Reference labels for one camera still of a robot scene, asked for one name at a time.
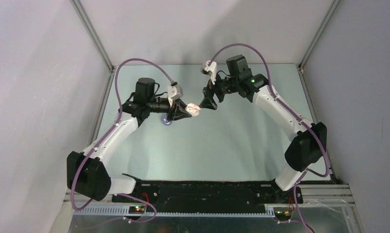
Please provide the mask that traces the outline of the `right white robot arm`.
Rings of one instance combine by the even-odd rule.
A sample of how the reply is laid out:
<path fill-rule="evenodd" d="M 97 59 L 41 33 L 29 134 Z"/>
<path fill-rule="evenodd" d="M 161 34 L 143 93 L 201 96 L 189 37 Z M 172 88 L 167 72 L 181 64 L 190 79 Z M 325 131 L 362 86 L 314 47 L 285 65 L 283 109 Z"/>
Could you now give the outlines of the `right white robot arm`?
<path fill-rule="evenodd" d="M 237 93 L 263 109 L 281 127 L 291 143 L 284 154 L 286 165 L 275 178 L 277 186 L 272 188 L 271 195 L 274 201 L 284 203 L 301 176 L 326 155 L 327 128 L 321 122 L 315 124 L 296 113 L 267 77 L 252 73 L 243 55 L 227 59 L 227 67 L 229 74 L 221 78 L 216 62 L 208 60 L 203 65 L 202 73 L 209 75 L 210 80 L 203 88 L 200 107 L 215 110 L 215 97 L 222 102 L 225 95 Z"/>

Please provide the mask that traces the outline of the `purple earbud charging case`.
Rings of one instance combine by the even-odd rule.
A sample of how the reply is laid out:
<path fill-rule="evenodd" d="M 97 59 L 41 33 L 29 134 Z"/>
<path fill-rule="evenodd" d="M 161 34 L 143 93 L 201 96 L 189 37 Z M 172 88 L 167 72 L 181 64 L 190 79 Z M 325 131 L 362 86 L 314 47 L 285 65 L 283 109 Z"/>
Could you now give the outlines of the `purple earbud charging case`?
<path fill-rule="evenodd" d="M 172 124 L 172 121 L 166 119 L 166 118 L 161 118 L 161 122 L 165 126 L 170 126 Z"/>

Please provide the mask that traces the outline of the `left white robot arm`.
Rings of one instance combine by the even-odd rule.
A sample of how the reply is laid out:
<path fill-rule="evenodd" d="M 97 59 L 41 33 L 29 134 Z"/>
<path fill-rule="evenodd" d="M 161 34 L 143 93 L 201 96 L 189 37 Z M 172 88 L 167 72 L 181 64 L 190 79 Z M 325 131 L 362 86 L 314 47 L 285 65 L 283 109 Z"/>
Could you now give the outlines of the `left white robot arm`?
<path fill-rule="evenodd" d="M 142 198 L 143 190 L 130 175 L 110 177 L 106 168 L 117 149 L 136 131 L 151 113 L 165 114 L 167 121 L 176 121 L 199 115 L 200 107 L 185 104 L 181 87 L 167 88 L 167 97 L 155 94 L 158 84 L 151 78 L 139 78 L 130 99 L 122 104 L 107 132 L 82 152 L 71 152 L 66 161 L 67 187 L 92 200 L 100 201 L 107 195 L 123 193 L 131 202 Z"/>

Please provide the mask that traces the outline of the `white earbud charging case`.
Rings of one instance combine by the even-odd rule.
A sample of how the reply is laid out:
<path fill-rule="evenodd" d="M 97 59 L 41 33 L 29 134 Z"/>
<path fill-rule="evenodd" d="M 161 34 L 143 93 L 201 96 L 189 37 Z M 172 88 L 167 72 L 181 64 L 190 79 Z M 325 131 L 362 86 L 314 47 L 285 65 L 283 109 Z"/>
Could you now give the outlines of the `white earbud charging case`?
<path fill-rule="evenodd" d="M 199 115 L 201 109 L 202 108 L 195 103 L 188 103 L 185 107 L 185 110 L 194 117 Z"/>

